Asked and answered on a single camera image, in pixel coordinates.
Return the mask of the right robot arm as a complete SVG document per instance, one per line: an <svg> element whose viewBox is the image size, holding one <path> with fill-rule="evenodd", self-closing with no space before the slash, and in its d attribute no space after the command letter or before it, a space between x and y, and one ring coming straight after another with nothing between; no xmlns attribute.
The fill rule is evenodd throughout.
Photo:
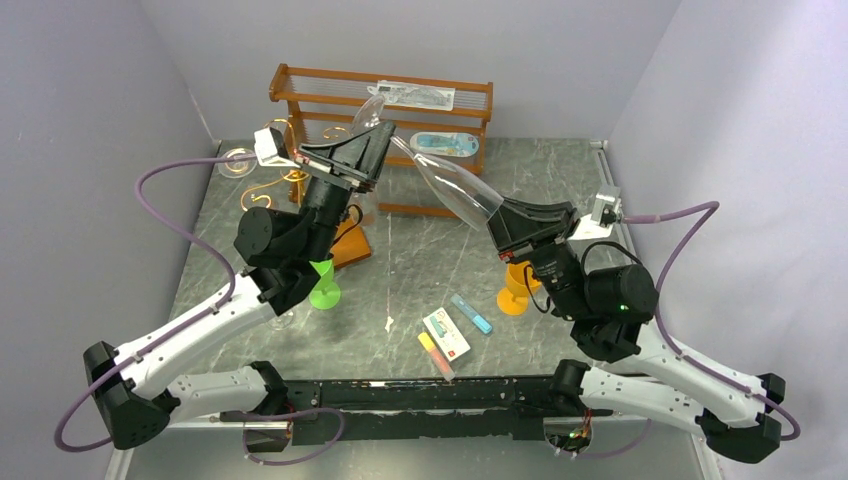
<svg viewBox="0 0 848 480"><path fill-rule="evenodd" d="M505 198L484 220L501 260L535 276L551 313L570 324L585 355L559 363L549 389L556 411L638 415L697 435L713 452L747 464L786 440L782 377L745 374L678 343L658 310L662 282L637 257L592 271L573 250L583 227L595 246L609 245L609 228L624 221L616 201L600 199L592 214L580 217L568 202Z"/></svg>

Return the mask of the clear champagne flute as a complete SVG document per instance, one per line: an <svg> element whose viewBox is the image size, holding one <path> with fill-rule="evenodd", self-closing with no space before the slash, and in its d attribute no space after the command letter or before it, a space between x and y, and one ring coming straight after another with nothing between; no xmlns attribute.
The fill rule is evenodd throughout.
<svg viewBox="0 0 848 480"><path fill-rule="evenodd" d="M393 133L382 165L389 165L390 153L402 153L443 207L476 230L484 229L504 204L504 197L464 167L433 154L414 149Z"/></svg>

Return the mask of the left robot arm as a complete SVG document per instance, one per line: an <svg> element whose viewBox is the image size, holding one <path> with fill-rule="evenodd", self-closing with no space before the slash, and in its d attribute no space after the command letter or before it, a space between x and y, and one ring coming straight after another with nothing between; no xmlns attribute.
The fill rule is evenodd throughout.
<svg viewBox="0 0 848 480"><path fill-rule="evenodd" d="M235 248L246 263L208 299L159 329L120 346L98 342L84 354L89 397L108 431L108 442L128 450L167 426L223 413L271 420L288 405L288 388L266 361L237 370L190 375L205 351L302 303L320 281L318 265L331 257L338 228L355 193L375 187L396 127L383 121L350 137L288 149L274 128L259 130L253 149L262 166L275 163L305 172L308 185L297 212L248 209Z"/></svg>

